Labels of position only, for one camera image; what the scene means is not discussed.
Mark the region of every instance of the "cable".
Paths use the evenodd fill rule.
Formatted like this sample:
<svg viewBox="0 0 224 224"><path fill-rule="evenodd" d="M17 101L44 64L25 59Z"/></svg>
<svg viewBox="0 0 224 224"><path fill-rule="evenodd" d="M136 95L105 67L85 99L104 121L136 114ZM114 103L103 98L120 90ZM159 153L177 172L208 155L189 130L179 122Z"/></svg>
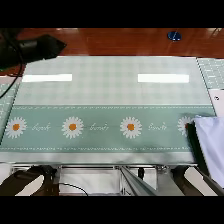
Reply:
<svg viewBox="0 0 224 224"><path fill-rule="evenodd" d="M66 185L66 186L70 186L70 187L78 188L78 189L82 190L83 192L85 192L86 196L89 196L89 195L86 193L86 191L83 190L81 187L77 187L77 186L75 186L75 185L72 185L72 184L66 184L66 183L59 183L59 184L61 184L61 185Z"/></svg>
<svg viewBox="0 0 224 224"><path fill-rule="evenodd" d="M16 51L16 53L18 54L18 57L20 59L20 68L19 68L19 72L17 73L17 76L15 77L15 79L11 82L11 84L8 86L8 88L5 90L5 92L3 94L0 95L0 99L2 97L5 96L5 94L11 89L11 87L14 85L14 83L16 82L16 80L18 79L18 77L20 77L22 74L22 68L23 68L23 58L22 58L22 54L20 52L20 50L14 46L14 44L8 39L7 35L4 34L4 31L2 31L2 35L5 38L5 40L8 42L8 44Z"/></svg>

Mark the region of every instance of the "yellow flower center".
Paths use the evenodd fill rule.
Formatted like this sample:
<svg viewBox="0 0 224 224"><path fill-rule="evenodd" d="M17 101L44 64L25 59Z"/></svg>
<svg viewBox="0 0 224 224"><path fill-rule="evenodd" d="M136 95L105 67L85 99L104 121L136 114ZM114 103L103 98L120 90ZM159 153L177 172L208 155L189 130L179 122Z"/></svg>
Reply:
<svg viewBox="0 0 224 224"><path fill-rule="evenodd" d="M76 124L70 124L70 125L69 125L69 129L70 129L71 131L74 131L74 130L76 129Z"/></svg>
<svg viewBox="0 0 224 224"><path fill-rule="evenodd" d="M14 124L12 126L13 131L18 131L19 130L20 125L19 124Z"/></svg>
<svg viewBox="0 0 224 224"><path fill-rule="evenodd" d="M133 124L128 124L128 130L133 131L135 129L135 126Z"/></svg>

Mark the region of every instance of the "daisy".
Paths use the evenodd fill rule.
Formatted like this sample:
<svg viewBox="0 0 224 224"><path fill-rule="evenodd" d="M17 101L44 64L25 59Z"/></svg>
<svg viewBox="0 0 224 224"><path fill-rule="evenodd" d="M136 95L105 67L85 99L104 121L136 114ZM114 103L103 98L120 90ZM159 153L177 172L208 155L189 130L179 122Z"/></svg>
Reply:
<svg viewBox="0 0 224 224"><path fill-rule="evenodd" d="M83 122L78 117L69 117L62 125L63 135L66 135L66 138L75 138L82 134Z"/></svg>
<svg viewBox="0 0 224 224"><path fill-rule="evenodd" d="M14 117L6 126L6 135L8 138L17 138L26 130L26 121L22 117Z"/></svg>
<svg viewBox="0 0 224 224"><path fill-rule="evenodd" d="M120 131L123 132L123 135L126 135L126 138L135 138L141 134L142 125L138 119L134 117L126 117L123 119L120 125Z"/></svg>
<svg viewBox="0 0 224 224"><path fill-rule="evenodd" d="M182 117L181 119L179 119L178 121L178 131L182 132L182 135L184 135L185 137L187 137L187 131L186 131L186 128L187 128L187 124L188 123L191 123L193 121L192 118L190 117Z"/></svg>

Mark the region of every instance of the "wooden surface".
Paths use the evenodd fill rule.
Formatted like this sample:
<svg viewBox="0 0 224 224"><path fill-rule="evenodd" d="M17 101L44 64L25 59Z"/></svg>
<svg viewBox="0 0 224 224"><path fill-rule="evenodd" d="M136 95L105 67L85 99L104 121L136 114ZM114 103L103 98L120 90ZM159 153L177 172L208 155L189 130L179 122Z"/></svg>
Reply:
<svg viewBox="0 0 224 224"><path fill-rule="evenodd" d="M172 42L169 31L182 40ZM61 55L161 55L224 58L222 28L24 28L18 39L50 34L65 43Z"/></svg>

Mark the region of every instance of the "white cloth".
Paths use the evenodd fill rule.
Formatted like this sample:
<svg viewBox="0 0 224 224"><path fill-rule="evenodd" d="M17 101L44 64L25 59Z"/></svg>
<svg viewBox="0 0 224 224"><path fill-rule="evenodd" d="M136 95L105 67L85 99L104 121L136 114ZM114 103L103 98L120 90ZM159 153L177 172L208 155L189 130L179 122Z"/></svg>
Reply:
<svg viewBox="0 0 224 224"><path fill-rule="evenodd" d="M224 117L194 119L211 178L224 188Z"/></svg>

